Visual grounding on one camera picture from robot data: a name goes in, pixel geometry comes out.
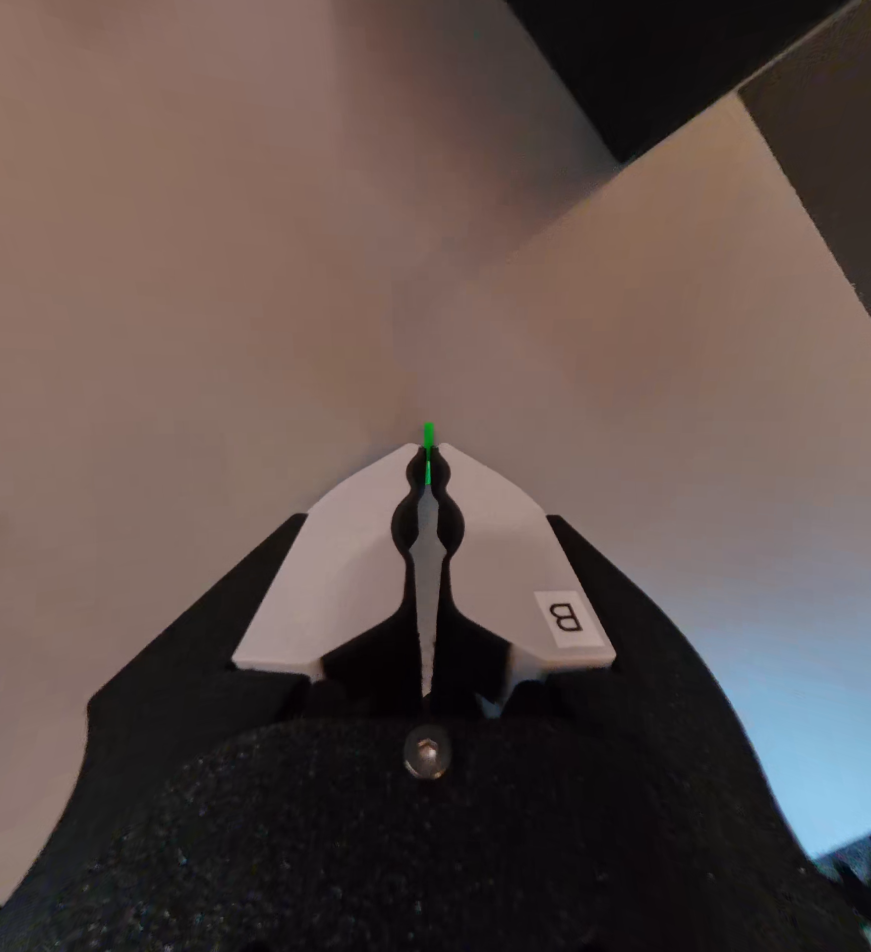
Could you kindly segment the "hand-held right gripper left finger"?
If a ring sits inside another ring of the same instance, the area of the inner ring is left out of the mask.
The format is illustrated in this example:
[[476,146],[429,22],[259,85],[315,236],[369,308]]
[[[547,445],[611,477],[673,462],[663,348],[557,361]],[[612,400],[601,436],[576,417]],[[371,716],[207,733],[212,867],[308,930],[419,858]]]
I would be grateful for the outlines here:
[[406,444],[358,470],[306,513],[232,655],[243,671],[331,678],[353,693],[421,680],[410,554],[425,449]]

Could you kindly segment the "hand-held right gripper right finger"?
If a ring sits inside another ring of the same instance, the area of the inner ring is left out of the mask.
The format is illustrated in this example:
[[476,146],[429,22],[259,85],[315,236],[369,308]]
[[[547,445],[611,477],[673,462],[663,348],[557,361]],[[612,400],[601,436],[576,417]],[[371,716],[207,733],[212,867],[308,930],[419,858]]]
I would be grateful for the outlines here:
[[518,684],[611,667],[616,650],[542,507],[449,444],[430,472],[445,549],[432,708],[496,716]]

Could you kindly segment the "black printed lego box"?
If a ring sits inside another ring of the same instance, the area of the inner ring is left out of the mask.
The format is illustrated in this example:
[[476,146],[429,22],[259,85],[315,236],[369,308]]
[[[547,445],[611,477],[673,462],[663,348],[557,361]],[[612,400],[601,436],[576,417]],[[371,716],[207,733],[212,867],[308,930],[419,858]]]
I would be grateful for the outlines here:
[[736,92],[871,318],[871,1],[513,1],[621,163]]

